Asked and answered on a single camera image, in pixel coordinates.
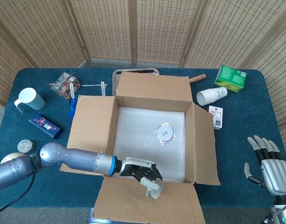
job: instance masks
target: metal tray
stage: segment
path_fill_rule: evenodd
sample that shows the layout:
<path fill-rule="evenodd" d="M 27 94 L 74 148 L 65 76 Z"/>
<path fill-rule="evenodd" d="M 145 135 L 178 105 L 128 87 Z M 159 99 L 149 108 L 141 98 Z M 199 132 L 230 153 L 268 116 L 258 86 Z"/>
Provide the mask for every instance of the metal tray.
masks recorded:
<path fill-rule="evenodd" d="M 123 71 L 136 72 L 136 73 L 152 73 L 154 75 L 159 75 L 160 72 L 157 69 L 147 68 L 147 69 L 118 69 L 113 72 L 112 76 L 112 95 L 115 96 L 118 89 L 118 83 L 120 80 L 121 73 Z"/>

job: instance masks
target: open cardboard box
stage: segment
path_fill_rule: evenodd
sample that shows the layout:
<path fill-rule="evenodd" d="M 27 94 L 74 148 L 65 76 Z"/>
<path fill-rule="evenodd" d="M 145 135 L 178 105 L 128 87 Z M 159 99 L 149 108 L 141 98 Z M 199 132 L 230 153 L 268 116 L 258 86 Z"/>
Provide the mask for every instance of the open cardboard box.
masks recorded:
<path fill-rule="evenodd" d="M 185 183 L 165 183 L 158 199 L 135 179 L 105 176 L 95 218 L 130 223 L 204 224 L 194 183 L 220 185 L 212 115 L 193 103 L 188 77 L 123 72 L 115 97 L 80 96 L 67 148 L 112 154 L 119 107 L 185 112 Z M 61 171 L 73 170 L 62 164 Z"/>

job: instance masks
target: blue tablecloth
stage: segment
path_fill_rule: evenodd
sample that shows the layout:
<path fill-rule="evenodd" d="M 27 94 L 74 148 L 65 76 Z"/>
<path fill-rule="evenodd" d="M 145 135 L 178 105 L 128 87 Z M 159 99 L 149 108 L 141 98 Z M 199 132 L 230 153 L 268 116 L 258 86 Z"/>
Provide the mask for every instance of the blue tablecloth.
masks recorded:
<path fill-rule="evenodd" d="M 22 139 L 36 143 L 35 153 L 47 142 L 66 145 L 72 119 L 68 116 L 69 102 L 56 95 L 48 83 L 53 83 L 63 71 L 75 74 L 81 84 L 112 84 L 115 69 L 23 69 L 14 81 L 5 115 L 0 128 L 0 161 L 13 152 Z M 215 88 L 217 69 L 159 69 L 162 75 L 194 77 L 205 73 L 207 78 L 191 85 L 196 103 L 198 91 Z M 198 197 L 203 207 L 263 207 L 271 206 L 274 198 L 265 189 L 248 181 L 244 175 L 244 162 L 249 162 L 254 176 L 261 171 L 248 136 L 258 135 L 273 140 L 286 159 L 282 139 L 277 126 L 272 104 L 263 75 L 257 70 L 244 70 L 248 76 L 245 88 L 239 93 L 228 91 L 228 96 L 212 105 L 223 108 L 223 128 L 215 130 L 217 170 L 221 186 L 196 184 Z M 38 91 L 46 102 L 39 113 L 64 129 L 57 140 L 28 123 L 36 112 L 22 106 L 20 113 L 14 106 L 19 92 L 26 87 Z M 106 95 L 111 95 L 111 86 Z M 82 87 L 77 95 L 101 95 L 100 87 Z M 100 176 L 72 174 L 59 171 L 60 166 L 37 173 L 29 193 L 15 203 L 14 207 L 93 207 L 103 178 Z M 0 207 L 15 199 L 29 185 L 31 178 L 0 191 Z"/>

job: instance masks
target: silver robotic hand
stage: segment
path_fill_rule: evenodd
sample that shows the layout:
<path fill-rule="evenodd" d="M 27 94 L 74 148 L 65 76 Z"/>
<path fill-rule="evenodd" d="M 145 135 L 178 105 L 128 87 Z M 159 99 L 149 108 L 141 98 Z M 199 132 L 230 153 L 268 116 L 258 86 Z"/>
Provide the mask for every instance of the silver robotic hand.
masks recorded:
<path fill-rule="evenodd" d="M 276 197 L 272 212 L 262 223 L 274 219 L 276 224 L 286 224 L 286 161 L 281 157 L 278 147 L 270 140 L 254 136 L 248 142 L 253 147 L 263 175 L 260 180 L 250 173 L 249 164 L 244 164 L 244 173 L 248 180 L 266 187 L 267 191 Z"/>
<path fill-rule="evenodd" d="M 44 145 L 39 155 L 20 156 L 0 164 L 0 189 L 21 181 L 42 168 L 64 163 L 72 169 L 90 171 L 104 175 L 119 173 L 133 176 L 147 187 L 152 197 L 157 198 L 162 190 L 162 177 L 152 161 L 125 158 L 120 161 L 114 155 L 67 149 L 57 143 Z"/>

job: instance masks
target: floor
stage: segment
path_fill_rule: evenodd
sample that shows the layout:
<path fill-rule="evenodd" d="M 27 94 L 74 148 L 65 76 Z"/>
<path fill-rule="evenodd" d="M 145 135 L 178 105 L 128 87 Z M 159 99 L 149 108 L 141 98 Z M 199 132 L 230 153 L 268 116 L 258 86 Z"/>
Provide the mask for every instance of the floor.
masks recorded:
<path fill-rule="evenodd" d="M 83 62 L 79 68 L 177 68 L 174 64 L 138 63 L 130 61 L 93 59 Z M 4 108 L 0 106 L 0 124 Z M 207 224 L 259 224 L 270 208 L 203 208 Z M 7 208 L 0 213 L 0 224 L 84 224 L 88 208 Z"/>

